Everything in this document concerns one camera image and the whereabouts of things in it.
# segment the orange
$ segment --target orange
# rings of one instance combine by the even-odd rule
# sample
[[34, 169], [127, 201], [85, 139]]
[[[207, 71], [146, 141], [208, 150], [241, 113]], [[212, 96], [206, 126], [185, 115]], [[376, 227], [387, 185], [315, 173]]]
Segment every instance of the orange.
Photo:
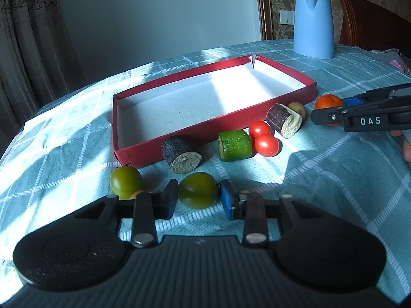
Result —
[[[322, 95], [317, 98], [315, 102], [314, 109], [327, 109], [335, 108], [338, 106], [344, 106], [344, 102], [336, 95]], [[328, 126], [338, 126], [339, 124], [327, 124]]]

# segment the red tomato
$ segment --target red tomato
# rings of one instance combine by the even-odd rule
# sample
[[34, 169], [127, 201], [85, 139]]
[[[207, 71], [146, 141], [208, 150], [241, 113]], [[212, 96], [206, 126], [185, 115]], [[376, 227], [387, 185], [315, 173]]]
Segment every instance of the red tomato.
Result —
[[271, 134], [262, 134], [257, 137], [254, 146], [257, 153], [265, 157], [277, 155], [280, 148], [278, 140]]
[[248, 134], [250, 134], [251, 138], [254, 140], [255, 138], [261, 136], [262, 134], [270, 134], [271, 128], [266, 123], [261, 120], [256, 120], [251, 123], [250, 127], [248, 128]]
[[[326, 109], [326, 108], [334, 108], [337, 106], [344, 106], [344, 102], [337, 97], [336, 95], [322, 95], [317, 98], [315, 102], [314, 109]], [[335, 124], [327, 124], [328, 126], [338, 126], [338, 123]]]

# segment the ribbed black surface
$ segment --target ribbed black surface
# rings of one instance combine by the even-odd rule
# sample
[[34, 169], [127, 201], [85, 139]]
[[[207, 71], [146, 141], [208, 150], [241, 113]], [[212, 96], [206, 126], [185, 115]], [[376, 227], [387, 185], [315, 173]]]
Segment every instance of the ribbed black surface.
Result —
[[316, 292], [292, 282], [263, 250], [234, 236], [165, 236], [135, 250], [114, 277], [71, 293], [24, 287], [5, 308], [364, 308], [394, 307], [375, 288], [352, 294]]

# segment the curtain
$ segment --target curtain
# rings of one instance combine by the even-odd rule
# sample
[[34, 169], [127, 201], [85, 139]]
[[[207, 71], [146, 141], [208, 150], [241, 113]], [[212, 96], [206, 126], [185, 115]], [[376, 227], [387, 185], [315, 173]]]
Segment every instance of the curtain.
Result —
[[40, 107], [83, 87], [57, 0], [0, 0], [0, 156]]

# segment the tablecloth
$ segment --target tablecloth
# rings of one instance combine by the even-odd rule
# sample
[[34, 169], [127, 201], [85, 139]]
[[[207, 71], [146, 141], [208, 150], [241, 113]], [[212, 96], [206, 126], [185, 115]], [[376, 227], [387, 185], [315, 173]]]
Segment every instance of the tablecloth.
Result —
[[[348, 97], [369, 89], [410, 82], [411, 78], [376, 54], [336, 45], [335, 57], [319, 60], [292, 50], [292, 40], [260, 41], [220, 47], [157, 61], [112, 76], [42, 108], [14, 138], [0, 161], [0, 302], [20, 287], [12, 261], [27, 233], [111, 193], [110, 173], [120, 165], [111, 140], [113, 94], [178, 71], [258, 53], [301, 71], [318, 82], [319, 94]], [[308, 104], [308, 111], [313, 103]], [[378, 287], [399, 302], [410, 293], [411, 175], [401, 147], [387, 132], [345, 133], [341, 127], [315, 126], [308, 119], [279, 155], [221, 162], [217, 143], [199, 149], [205, 171], [229, 179], [238, 190], [265, 198], [289, 193], [375, 234], [387, 251]], [[147, 189], [162, 189], [173, 174], [165, 161], [140, 170]], [[243, 223], [228, 221], [220, 203], [203, 211], [178, 202], [174, 217], [156, 221], [164, 234], [222, 235], [241, 238]], [[270, 239], [279, 237], [268, 221]], [[130, 240], [130, 222], [120, 238]]]

